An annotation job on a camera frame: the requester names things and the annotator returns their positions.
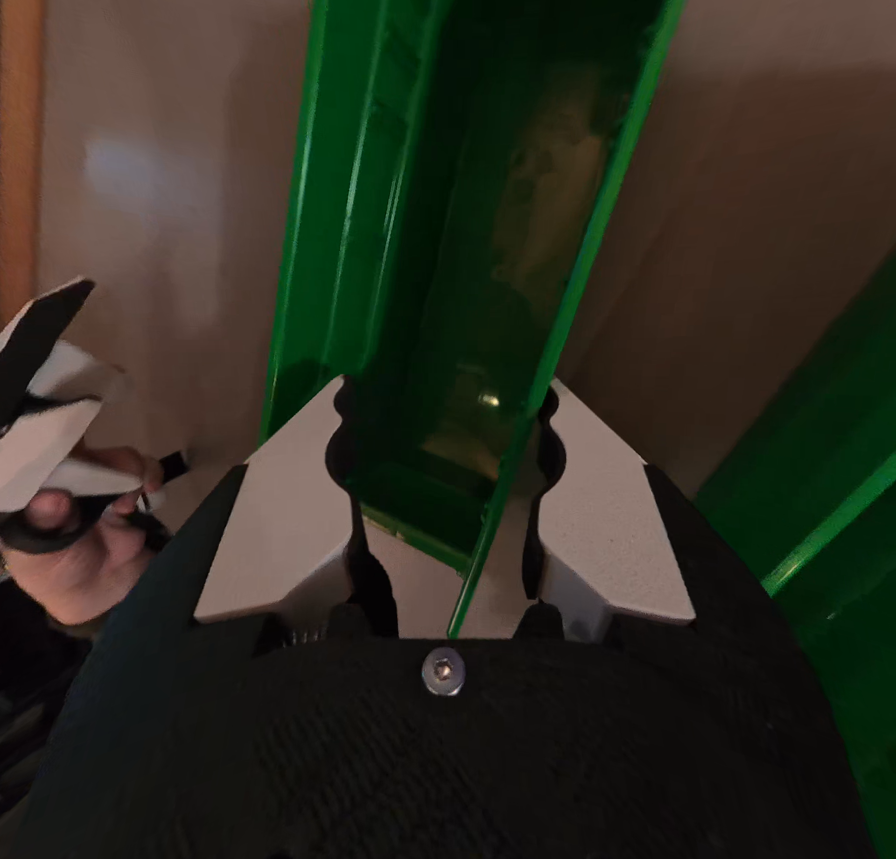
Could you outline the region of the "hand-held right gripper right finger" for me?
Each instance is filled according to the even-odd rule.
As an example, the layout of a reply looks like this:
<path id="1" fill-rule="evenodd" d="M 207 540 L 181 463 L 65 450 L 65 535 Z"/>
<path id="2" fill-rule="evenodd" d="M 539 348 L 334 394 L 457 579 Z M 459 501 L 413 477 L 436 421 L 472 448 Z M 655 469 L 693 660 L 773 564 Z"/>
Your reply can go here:
<path id="1" fill-rule="evenodd" d="M 601 641 L 613 618 L 673 626 L 696 612 L 641 456 L 560 380 L 539 410 L 521 578 L 559 611 L 568 641 Z"/>

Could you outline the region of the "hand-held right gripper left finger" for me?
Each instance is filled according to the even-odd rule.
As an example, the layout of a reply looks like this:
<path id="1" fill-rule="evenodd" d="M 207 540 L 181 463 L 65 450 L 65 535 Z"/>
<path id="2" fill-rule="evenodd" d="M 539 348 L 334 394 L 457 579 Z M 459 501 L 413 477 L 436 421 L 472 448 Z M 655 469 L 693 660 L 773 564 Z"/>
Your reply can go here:
<path id="1" fill-rule="evenodd" d="M 373 634 L 398 636 L 392 585 L 348 486 L 353 399 L 352 384 L 335 377 L 245 463 L 199 623 L 268 614 L 292 640 L 317 641 L 332 610 L 349 605 Z"/>

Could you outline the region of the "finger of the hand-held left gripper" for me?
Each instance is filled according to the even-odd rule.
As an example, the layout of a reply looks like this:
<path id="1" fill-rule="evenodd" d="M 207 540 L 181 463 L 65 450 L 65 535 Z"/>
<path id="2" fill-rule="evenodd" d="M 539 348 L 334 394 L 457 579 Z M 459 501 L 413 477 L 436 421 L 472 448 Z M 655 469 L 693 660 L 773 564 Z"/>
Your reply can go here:
<path id="1" fill-rule="evenodd" d="M 128 386 L 128 375 L 118 366 L 59 339 L 28 384 L 28 394 L 60 403 L 88 398 L 106 404 Z"/>
<path id="2" fill-rule="evenodd" d="M 58 490 L 74 497 L 105 494 L 105 473 L 90 462 L 70 460 L 102 407 L 87 396 L 60 401 L 26 396 L 16 416 L 2 427 L 1 512 L 24 510 L 42 490 Z"/>

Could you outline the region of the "green plastic bin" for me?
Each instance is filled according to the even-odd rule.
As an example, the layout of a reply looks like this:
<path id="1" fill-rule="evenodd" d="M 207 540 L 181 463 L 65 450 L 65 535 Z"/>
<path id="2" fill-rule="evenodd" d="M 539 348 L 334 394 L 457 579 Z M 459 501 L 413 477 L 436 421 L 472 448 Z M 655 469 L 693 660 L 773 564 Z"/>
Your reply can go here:
<path id="1" fill-rule="evenodd" d="M 462 584 L 554 372 L 686 0 L 313 0 L 263 405 L 350 387 L 350 494 Z"/>
<path id="2" fill-rule="evenodd" d="M 832 706 L 880 857 L 895 850 L 895 254 L 696 506 L 777 602 Z"/>

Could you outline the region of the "person's left hand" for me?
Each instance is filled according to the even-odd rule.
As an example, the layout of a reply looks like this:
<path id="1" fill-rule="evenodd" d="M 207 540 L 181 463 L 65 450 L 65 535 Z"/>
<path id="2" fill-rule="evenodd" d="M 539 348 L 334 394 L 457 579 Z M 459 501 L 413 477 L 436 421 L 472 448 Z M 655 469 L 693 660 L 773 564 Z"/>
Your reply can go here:
<path id="1" fill-rule="evenodd" d="M 120 604 L 155 555 L 146 533 L 128 517 L 142 494 L 162 485 L 156 459 L 133 448 L 89 449 L 75 455 L 140 479 L 140 488 L 116 500 L 95 526 L 62 551 L 29 554 L 2 542 L 2 558 L 12 580 L 64 627 L 95 620 Z"/>

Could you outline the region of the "wood-edged grey table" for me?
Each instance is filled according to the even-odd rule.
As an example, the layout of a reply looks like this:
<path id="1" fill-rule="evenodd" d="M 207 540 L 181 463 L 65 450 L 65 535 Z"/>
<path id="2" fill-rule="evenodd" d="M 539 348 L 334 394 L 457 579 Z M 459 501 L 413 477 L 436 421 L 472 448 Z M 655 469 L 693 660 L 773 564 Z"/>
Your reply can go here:
<path id="1" fill-rule="evenodd" d="M 1 0 L 1 317 L 34 293 L 47 0 Z"/>

